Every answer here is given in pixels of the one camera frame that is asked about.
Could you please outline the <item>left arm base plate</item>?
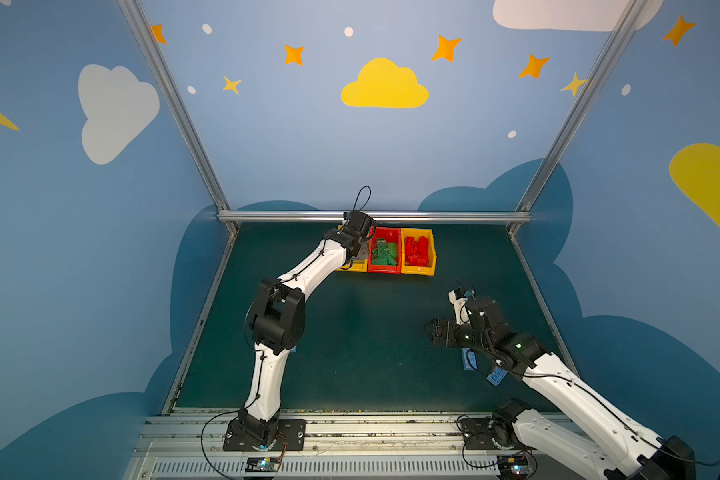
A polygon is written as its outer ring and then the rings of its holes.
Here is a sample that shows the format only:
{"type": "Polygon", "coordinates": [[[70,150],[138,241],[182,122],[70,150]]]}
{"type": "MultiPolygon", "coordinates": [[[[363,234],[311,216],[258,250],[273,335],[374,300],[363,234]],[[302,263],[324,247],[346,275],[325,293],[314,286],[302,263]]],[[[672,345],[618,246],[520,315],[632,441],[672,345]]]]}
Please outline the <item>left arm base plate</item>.
{"type": "Polygon", "coordinates": [[[306,438],[304,419],[274,419],[270,422],[255,422],[253,426],[240,419],[232,420],[227,427],[223,441],[224,451],[302,451],[306,438]]]}

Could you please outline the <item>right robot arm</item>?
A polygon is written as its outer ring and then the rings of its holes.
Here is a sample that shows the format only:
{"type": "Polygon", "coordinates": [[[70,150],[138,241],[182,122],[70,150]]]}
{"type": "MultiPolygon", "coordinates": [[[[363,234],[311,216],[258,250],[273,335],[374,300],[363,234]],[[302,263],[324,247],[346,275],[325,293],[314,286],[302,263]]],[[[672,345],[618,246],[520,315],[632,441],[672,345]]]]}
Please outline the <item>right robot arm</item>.
{"type": "Polygon", "coordinates": [[[485,356],[492,371],[517,378],[581,430],[574,433],[513,399],[486,420],[459,420],[466,445],[537,450],[585,479],[695,478],[695,453],[687,443],[663,438],[619,410],[535,336],[513,331],[496,301],[463,289],[448,297],[454,316],[426,324],[431,342],[485,356]]]}

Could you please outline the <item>blue lego plate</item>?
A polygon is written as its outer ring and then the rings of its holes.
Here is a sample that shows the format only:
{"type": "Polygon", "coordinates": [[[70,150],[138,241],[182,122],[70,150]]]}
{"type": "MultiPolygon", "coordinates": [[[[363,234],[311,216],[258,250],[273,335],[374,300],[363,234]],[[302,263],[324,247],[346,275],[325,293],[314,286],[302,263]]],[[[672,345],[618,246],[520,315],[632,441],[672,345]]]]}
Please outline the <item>blue lego plate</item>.
{"type": "Polygon", "coordinates": [[[491,372],[485,377],[485,380],[492,386],[497,387],[503,381],[506,375],[506,370],[500,367],[494,367],[491,372]]]}

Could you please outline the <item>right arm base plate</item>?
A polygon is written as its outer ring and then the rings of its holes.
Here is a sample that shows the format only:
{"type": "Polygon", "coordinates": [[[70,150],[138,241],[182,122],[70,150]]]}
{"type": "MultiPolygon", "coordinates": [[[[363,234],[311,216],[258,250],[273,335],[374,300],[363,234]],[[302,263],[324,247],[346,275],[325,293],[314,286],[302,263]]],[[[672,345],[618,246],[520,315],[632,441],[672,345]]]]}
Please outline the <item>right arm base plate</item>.
{"type": "Polygon", "coordinates": [[[529,410],[526,402],[513,398],[489,416],[471,418],[460,415],[456,427],[461,432],[466,450],[519,450],[524,444],[519,440],[514,423],[518,416],[529,410]]]}

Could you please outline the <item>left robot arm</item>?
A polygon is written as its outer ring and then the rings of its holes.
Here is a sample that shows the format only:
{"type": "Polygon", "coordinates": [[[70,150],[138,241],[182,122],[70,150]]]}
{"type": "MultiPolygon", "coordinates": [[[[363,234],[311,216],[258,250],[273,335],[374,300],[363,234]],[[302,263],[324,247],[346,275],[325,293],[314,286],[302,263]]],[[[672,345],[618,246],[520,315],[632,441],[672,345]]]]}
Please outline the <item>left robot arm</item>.
{"type": "Polygon", "coordinates": [[[357,257],[374,226],[371,216],[352,210],[295,267],[261,281],[247,312],[254,371],[248,398],[238,413],[243,432],[253,438],[254,444],[269,445],[274,441],[285,366],[305,331],[309,297],[334,271],[357,257]]]}

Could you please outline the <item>green lego brick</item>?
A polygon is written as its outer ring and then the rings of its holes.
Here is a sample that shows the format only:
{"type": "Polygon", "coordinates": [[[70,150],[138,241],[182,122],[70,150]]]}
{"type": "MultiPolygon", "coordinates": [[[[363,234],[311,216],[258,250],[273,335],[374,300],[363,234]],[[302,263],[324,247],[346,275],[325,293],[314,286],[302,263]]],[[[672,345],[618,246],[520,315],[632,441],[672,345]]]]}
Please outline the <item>green lego brick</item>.
{"type": "Polygon", "coordinates": [[[398,248],[396,242],[377,238],[372,250],[371,264],[374,266],[396,267],[398,265],[398,248]]]}

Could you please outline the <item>blue lego brick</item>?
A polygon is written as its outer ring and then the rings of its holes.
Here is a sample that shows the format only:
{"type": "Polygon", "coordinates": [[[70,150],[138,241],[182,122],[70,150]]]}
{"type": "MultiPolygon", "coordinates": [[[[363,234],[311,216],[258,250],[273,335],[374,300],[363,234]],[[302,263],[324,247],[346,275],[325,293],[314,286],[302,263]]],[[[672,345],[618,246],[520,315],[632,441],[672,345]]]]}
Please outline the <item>blue lego brick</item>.
{"type": "Polygon", "coordinates": [[[477,371],[477,360],[475,352],[471,349],[462,349],[463,368],[465,371],[477,371]]]}

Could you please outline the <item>red lego brick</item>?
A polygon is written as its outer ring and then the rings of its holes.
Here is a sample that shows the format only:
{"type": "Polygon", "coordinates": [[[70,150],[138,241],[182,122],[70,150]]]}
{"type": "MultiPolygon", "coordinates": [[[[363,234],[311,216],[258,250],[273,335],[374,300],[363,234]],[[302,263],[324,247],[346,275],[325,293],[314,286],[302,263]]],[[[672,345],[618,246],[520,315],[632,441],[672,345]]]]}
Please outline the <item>red lego brick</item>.
{"type": "Polygon", "coordinates": [[[430,239],[425,235],[418,237],[406,236],[404,238],[404,264],[410,267],[429,267],[430,244],[430,239]]]}

